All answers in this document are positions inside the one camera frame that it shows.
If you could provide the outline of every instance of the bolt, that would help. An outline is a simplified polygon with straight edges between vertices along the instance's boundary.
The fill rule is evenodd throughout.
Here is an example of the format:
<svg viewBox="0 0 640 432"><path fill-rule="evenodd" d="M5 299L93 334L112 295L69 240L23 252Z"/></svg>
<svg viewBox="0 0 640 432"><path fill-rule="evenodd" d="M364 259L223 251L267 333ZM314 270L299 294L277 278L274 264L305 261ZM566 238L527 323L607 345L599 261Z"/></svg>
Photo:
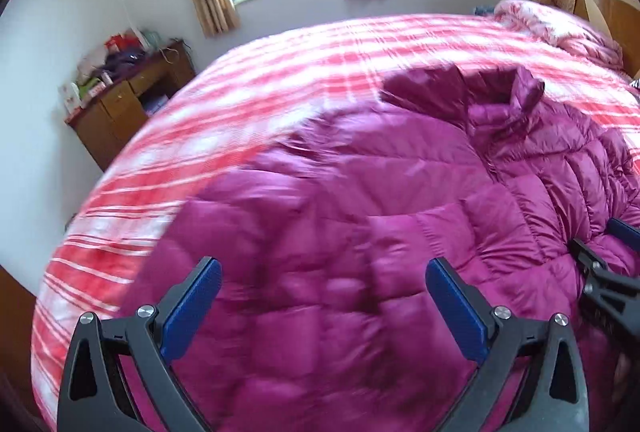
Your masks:
<svg viewBox="0 0 640 432"><path fill-rule="evenodd" d="M150 317L153 313L154 313L155 309L153 306L141 306L138 308L138 316L140 318L147 318Z"/></svg>
<svg viewBox="0 0 640 432"><path fill-rule="evenodd" d="M554 322L563 327L569 325L569 319L567 315L563 315L562 313L556 313L554 315Z"/></svg>
<svg viewBox="0 0 640 432"><path fill-rule="evenodd" d="M505 306L496 306L494 308L494 315L500 320L509 320L511 318L511 310Z"/></svg>
<svg viewBox="0 0 640 432"><path fill-rule="evenodd" d="M93 321L94 321L94 314L93 313L85 313L80 317L80 323L81 324L90 324Z"/></svg>

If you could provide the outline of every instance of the quilted fabric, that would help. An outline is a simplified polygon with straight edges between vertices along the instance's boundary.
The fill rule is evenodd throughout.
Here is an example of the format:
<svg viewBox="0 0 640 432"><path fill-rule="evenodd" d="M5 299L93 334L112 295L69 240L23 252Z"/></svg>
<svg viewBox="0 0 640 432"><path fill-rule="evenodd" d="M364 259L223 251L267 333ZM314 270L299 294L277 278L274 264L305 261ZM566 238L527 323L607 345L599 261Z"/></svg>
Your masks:
<svg viewBox="0 0 640 432"><path fill-rule="evenodd" d="M636 254L603 232L612 216L640 225L638 181L617 130L543 90L523 68L415 69L386 81L383 102L308 121L187 201L122 313L213 255L222 291L174 369L217 430L424 432L475 368L424 288L426 263L444 256L493 305L569 316L597 430L617 353L582 322L566 243L636 274Z"/></svg>

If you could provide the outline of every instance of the blue gripper pad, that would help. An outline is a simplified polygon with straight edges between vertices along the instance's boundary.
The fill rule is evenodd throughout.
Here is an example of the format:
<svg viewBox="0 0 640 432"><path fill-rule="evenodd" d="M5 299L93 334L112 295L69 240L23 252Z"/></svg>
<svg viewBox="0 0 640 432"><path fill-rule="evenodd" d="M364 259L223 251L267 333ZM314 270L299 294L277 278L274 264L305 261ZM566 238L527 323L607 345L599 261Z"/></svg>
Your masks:
<svg viewBox="0 0 640 432"><path fill-rule="evenodd" d="M482 365L489 354L486 326L438 259L427 265L426 283L462 355Z"/></svg>
<svg viewBox="0 0 640 432"><path fill-rule="evenodd" d="M221 287L222 266L211 260L180 298L162 328L160 354L167 364L187 352Z"/></svg>
<svg viewBox="0 0 640 432"><path fill-rule="evenodd" d="M620 221L620 219L612 218L607 222L607 232L618 238L635 252L640 252L640 231L637 228L627 225L624 221Z"/></svg>

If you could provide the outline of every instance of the down jacket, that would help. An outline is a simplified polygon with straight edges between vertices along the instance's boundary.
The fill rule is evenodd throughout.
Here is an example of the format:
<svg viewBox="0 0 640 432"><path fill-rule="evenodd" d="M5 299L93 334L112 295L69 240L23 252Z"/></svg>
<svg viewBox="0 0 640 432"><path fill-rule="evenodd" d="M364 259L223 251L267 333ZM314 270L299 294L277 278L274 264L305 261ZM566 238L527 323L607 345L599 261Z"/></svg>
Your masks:
<svg viewBox="0 0 640 432"><path fill-rule="evenodd" d="M414 69L382 102L309 120L186 203L122 314L212 255L222 291L174 368L217 430L428 432L475 369L425 290L428 260L444 256L492 305L569 315L599 430L618 352L580 316L566 244L635 275L637 255L604 228L640 225L638 181L619 132L543 92L522 67Z"/></svg>

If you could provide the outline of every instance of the headboard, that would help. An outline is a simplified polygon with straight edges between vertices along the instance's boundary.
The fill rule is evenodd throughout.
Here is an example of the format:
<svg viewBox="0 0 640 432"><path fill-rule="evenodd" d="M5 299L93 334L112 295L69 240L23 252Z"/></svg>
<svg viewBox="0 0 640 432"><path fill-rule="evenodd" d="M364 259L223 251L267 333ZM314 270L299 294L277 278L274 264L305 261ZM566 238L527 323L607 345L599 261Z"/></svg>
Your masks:
<svg viewBox="0 0 640 432"><path fill-rule="evenodd" d="M617 40L625 71L640 78L640 2L638 0L576 0L574 14Z"/></svg>

